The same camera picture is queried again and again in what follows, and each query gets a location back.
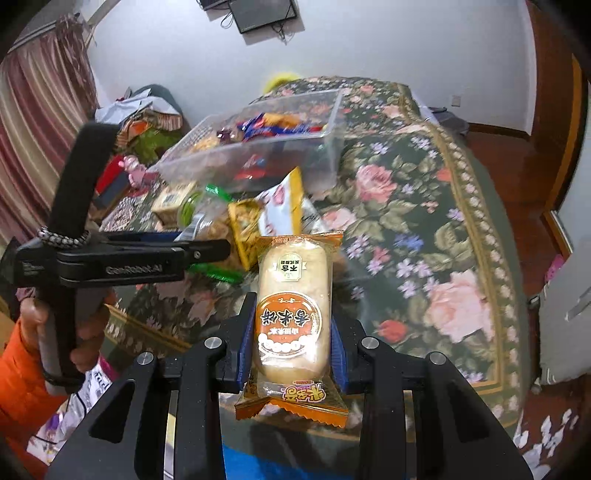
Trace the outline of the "orange sleeve forearm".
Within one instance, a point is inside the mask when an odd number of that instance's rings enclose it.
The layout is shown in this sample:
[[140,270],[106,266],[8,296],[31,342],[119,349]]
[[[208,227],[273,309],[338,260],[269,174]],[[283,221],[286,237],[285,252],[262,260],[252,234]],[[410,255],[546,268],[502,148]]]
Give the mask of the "orange sleeve forearm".
[[44,478],[47,465],[27,452],[28,441],[66,400],[46,391],[40,355],[27,348],[18,320],[1,355],[1,438],[34,479]]

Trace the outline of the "person left hand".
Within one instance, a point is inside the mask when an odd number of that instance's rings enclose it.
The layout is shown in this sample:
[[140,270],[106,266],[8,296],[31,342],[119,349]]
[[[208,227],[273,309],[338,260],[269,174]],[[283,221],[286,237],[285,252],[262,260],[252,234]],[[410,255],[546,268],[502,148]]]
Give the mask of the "person left hand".
[[[110,316],[108,306],[114,305],[116,300],[114,290],[108,289],[90,315],[68,325],[68,332],[75,340],[69,359],[76,370],[82,374],[90,371],[98,361],[104,340],[104,329]],[[40,340],[46,334],[46,324],[50,316],[58,318],[58,315],[38,298],[29,297],[20,302],[20,335],[24,347],[31,354],[40,353]]]

